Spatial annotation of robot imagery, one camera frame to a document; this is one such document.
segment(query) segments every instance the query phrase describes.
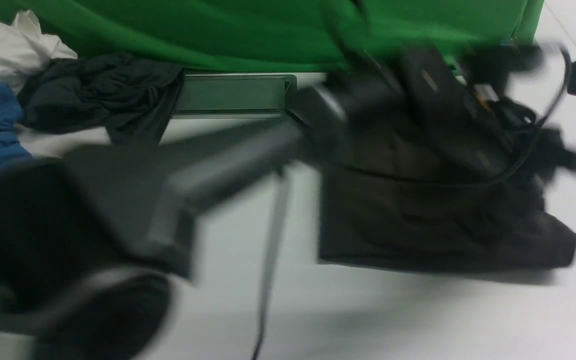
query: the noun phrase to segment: green fabric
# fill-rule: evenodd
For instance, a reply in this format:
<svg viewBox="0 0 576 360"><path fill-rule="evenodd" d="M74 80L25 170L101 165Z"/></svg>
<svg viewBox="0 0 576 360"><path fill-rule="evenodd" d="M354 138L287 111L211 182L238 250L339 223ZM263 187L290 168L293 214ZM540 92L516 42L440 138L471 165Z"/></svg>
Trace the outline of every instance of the green fabric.
<svg viewBox="0 0 576 360"><path fill-rule="evenodd" d="M370 36L348 0L343 33L380 55L431 41L446 55L465 45L532 40L544 0L364 0ZM321 71L341 61L320 0L0 0L0 21L31 9L44 32L80 55L125 50L217 71Z"/></svg>

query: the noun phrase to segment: floor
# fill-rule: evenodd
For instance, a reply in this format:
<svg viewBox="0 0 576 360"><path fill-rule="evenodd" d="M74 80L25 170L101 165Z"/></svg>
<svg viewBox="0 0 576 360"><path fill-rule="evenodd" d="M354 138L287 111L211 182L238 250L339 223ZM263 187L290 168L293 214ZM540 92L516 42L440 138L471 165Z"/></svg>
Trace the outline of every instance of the floor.
<svg viewBox="0 0 576 360"><path fill-rule="evenodd" d="M562 41L576 59L576 2L546 2L537 39ZM544 109L562 75L563 62L553 54L544 69L517 78L512 95ZM554 117L566 141L576 146L576 98L565 98ZM210 127L222 125L216 121ZM174 121L166 139L203 127ZM98 131L86 137L107 141ZM54 153L70 143L46 138L27 146ZM576 359L576 264L556 271L546 285L318 265L319 177L304 166L290 174L293 196L262 359ZM206 219L197 282L178 281L178 306L141 359L250 358L266 233L265 225L257 224L268 223L275 185L266 180ZM548 208L576 230L576 177L559 176Z"/></svg>

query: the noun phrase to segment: black cable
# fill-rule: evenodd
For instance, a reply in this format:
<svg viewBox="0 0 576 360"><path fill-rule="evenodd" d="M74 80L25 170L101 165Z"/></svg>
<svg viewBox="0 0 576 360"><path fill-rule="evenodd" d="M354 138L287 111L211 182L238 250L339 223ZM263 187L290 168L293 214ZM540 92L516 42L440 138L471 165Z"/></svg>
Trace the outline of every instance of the black cable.
<svg viewBox="0 0 576 360"><path fill-rule="evenodd" d="M419 180L418 178L397 177L397 176L390 175L388 173L384 173L382 171L363 169L363 168L359 168L359 167L348 165L348 164L340 164L340 166L343 169L345 169L346 171L350 171L352 173L368 176L371 178L388 180L390 182L396 182L396 183L410 183L410 184L416 184L416 185L426 185L428 187L437 187L437 188L453 188L453 189L454 188L480 188L480 187L489 187L489 186L504 182L505 180L510 178L512 175L514 175L519 170L519 168L521 168L521 166L523 166L523 164L526 162L526 160L528 160L528 157L530 157L531 153L535 149L535 146L537 145L537 142L539 141L539 137L541 135L542 128L544 127L546 122L553 115L553 112L557 108L557 105L559 105L560 102L562 101L564 94L566 94L566 89L568 88L568 85L570 83L570 76L572 75L572 59L570 58L570 53L567 50L567 48L560 47L559 50L562 54L562 57L563 57L564 63L565 63L564 79L563 79L562 85L561 85L557 95L554 97L552 103L547 108L545 114L534 124L533 130L532 130L532 137L530 139L530 142L528 142L526 148L523 150L521 155L519 155L519 157L517 157L517 160L515 160L515 162L511 166L509 166L505 171L503 171L503 173L500 173L499 175L496 175L496 176L487 178L486 180L482 180L482 181L478 181L478 182L462 182L462 183L453 182L453 183L451 183L451 182L437 182L437 181L432 181L432 180Z"/></svg>
<svg viewBox="0 0 576 360"><path fill-rule="evenodd" d="M366 14L364 3L361 0L350 0L350 3L358 12L362 24L367 30L368 14ZM341 52L343 59L345 59L351 66L361 66L365 63L363 55L352 49L344 41L344 37L339 29L339 14L334 10L336 7L332 7L333 5L338 4L337 1L319 0L319 13L322 15L324 28L326 29L328 36L330 36L330 39L332 39L334 45L336 45L336 48Z"/></svg>
<svg viewBox="0 0 576 360"><path fill-rule="evenodd" d="M274 199L265 257L263 258L261 285L259 287L258 333L254 352L250 358L251 360L258 360L266 338L268 306L270 305L270 295L273 292L275 269L277 268L277 258L279 257L279 245L281 245L282 233L286 225L286 213L288 212L288 196L290 195L291 182L284 174L283 169L277 171L277 174L279 175L279 190Z"/></svg>

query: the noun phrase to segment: black cloth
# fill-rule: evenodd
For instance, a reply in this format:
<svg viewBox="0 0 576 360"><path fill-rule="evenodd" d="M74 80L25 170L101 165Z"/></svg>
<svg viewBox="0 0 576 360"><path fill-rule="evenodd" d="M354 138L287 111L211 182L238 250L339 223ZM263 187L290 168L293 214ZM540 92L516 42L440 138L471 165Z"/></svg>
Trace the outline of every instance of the black cloth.
<svg viewBox="0 0 576 360"><path fill-rule="evenodd" d="M113 144L158 144L183 84L182 65L121 52L57 59L18 94L21 124L50 134L105 126Z"/></svg>
<svg viewBox="0 0 576 360"><path fill-rule="evenodd" d="M347 161L406 178L473 180L467 170L387 128L355 139ZM548 214L544 201L558 167L576 171L576 153L563 148L557 130L547 129L524 166L496 186L446 189L329 169L322 183L319 259L438 273L568 267L576 233Z"/></svg>

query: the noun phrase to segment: white cloth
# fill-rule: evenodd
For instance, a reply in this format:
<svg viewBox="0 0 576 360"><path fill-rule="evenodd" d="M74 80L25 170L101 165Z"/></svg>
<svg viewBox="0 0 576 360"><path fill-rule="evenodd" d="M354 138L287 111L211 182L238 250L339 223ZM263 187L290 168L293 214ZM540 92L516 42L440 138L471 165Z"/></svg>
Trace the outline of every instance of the white cloth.
<svg viewBox="0 0 576 360"><path fill-rule="evenodd" d="M15 94L51 59L77 59L77 53L59 36L42 34L34 12L19 11L12 25L0 23L0 82L6 82Z"/></svg>

